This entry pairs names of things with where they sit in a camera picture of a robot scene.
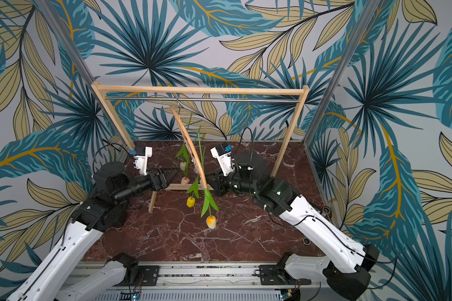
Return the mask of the pink tulip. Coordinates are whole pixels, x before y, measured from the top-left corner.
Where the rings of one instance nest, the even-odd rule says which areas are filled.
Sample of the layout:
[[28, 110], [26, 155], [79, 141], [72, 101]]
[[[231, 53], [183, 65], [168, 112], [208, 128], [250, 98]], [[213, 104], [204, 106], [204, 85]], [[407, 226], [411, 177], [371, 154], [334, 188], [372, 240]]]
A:
[[185, 159], [180, 163], [180, 169], [183, 172], [183, 178], [181, 179], [181, 184], [188, 184], [190, 182], [190, 179], [188, 177], [188, 168], [189, 168], [190, 161], [188, 159]]

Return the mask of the orange cream tulip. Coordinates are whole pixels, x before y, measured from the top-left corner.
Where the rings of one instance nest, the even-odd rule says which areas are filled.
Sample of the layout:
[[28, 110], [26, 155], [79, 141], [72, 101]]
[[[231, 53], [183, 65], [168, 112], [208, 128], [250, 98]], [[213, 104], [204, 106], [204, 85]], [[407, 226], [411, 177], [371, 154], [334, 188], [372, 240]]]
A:
[[212, 214], [212, 208], [214, 210], [217, 210], [215, 201], [213, 199], [212, 193], [207, 188], [207, 182], [205, 178], [205, 168], [204, 168], [204, 157], [205, 157], [205, 151], [202, 147], [202, 142], [200, 138], [200, 134], [197, 134], [197, 142], [198, 142], [198, 148], [199, 148], [199, 164], [201, 169], [199, 170], [200, 175], [200, 184], [203, 188], [204, 192], [204, 202], [203, 202], [203, 208], [201, 217], [203, 217], [206, 213], [208, 213], [208, 217], [206, 218], [206, 224], [209, 229], [214, 230], [217, 228], [217, 217]]

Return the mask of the yellow tulip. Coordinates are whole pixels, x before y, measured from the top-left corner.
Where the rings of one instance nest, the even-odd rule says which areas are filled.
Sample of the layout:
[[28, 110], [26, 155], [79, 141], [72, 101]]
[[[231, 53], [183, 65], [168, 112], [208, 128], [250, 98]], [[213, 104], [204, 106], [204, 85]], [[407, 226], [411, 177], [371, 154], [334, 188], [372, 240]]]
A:
[[[188, 138], [185, 138], [185, 147], [188, 152], [188, 160], [190, 161], [190, 163], [193, 163], [193, 165], [196, 165], [195, 155], [193, 151], [194, 145], [189, 142]], [[187, 191], [187, 193], [190, 194], [187, 199], [187, 206], [189, 208], [192, 208], [195, 205], [195, 200], [199, 198], [199, 184], [200, 179], [196, 178], [196, 180], [192, 183], [191, 187]]]

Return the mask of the curved wooden clip hanger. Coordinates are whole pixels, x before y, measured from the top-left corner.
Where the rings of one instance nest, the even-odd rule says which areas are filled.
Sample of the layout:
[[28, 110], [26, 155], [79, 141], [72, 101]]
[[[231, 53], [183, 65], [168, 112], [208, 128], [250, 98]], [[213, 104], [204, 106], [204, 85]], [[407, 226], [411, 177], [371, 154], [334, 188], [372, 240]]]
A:
[[177, 125], [179, 127], [179, 130], [180, 130], [183, 140], [185, 142], [186, 149], [187, 149], [189, 155], [192, 156], [192, 158], [193, 158], [193, 163], [200, 176], [199, 183], [203, 189], [208, 189], [207, 179], [205, 176], [201, 157], [198, 155], [197, 150], [195, 149], [195, 145], [189, 135], [188, 129], [185, 127], [184, 123], [182, 122], [181, 117], [180, 117], [179, 113], [177, 112], [177, 110], [172, 106], [170, 106], [169, 109], [171, 110], [174, 118], [176, 119]]

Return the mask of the cream white tulip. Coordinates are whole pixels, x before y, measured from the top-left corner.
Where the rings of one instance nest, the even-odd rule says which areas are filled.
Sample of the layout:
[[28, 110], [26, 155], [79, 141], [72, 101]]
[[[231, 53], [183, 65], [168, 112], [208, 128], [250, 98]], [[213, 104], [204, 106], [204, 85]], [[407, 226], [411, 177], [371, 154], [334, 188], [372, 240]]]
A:
[[188, 177], [188, 167], [189, 167], [189, 164], [191, 163], [191, 159], [190, 159], [191, 149], [190, 149], [190, 144], [188, 141], [189, 131], [188, 131], [188, 127], [181, 120], [179, 113], [174, 113], [174, 115], [175, 115], [177, 125], [180, 129], [180, 134], [182, 135], [182, 138], [183, 138], [183, 145], [181, 146], [180, 150], [178, 151], [176, 157], [180, 158], [180, 160], [181, 160], [180, 169], [184, 172], [184, 175], [187, 178]]

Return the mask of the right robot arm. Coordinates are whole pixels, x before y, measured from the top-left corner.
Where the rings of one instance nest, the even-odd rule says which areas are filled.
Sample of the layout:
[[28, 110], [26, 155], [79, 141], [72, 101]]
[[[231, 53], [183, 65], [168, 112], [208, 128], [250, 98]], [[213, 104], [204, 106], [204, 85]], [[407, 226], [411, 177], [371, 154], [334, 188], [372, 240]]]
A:
[[363, 245], [336, 228], [298, 189], [272, 176], [257, 152], [250, 150], [234, 157], [228, 144], [210, 151], [220, 166], [205, 176], [215, 196], [229, 192], [250, 196], [269, 216], [282, 219], [284, 227], [298, 230], [323, 252], [321, 257], [285, 253], [275, 266], [260, 267], [264, 283], [320, 282], [347, 300], [361, 297], [379, 257], [376, 247]]

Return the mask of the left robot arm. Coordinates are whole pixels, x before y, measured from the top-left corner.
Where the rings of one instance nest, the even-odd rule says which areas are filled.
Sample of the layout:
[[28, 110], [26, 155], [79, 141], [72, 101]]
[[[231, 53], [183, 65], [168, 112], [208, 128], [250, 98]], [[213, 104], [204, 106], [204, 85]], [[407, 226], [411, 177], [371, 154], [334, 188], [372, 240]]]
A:
[[133, 176], [121, 162], [104, 164], [93, 175], [91, 195], [71, 215], [62, 237], [8, 300], [93, 300], [125, 280], [135, 280], [138, 262], [122, 253], [86, 279], [63, 287], [90, 247], [109, 229], [123, 226], [132, 199], [166, 189], [180, 171], [154, 168]]

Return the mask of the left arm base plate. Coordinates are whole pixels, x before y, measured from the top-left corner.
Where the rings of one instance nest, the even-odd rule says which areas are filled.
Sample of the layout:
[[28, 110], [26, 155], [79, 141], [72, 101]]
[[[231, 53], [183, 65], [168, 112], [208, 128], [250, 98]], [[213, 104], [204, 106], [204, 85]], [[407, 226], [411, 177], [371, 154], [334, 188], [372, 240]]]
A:
[[126, 284], [137, 287], [155, 287], [159, 269], [158, 265], [135, 265], [126, 272]]

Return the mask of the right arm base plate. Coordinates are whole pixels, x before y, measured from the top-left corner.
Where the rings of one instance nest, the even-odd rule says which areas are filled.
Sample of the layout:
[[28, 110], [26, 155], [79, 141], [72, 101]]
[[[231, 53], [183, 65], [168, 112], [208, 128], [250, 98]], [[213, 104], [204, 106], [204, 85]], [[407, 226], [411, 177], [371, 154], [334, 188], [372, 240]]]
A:
[[294, 279], [277, 265], [260, 265], [256, 275], [260, 278], [261, 285], [311, 285], [311, 280]]

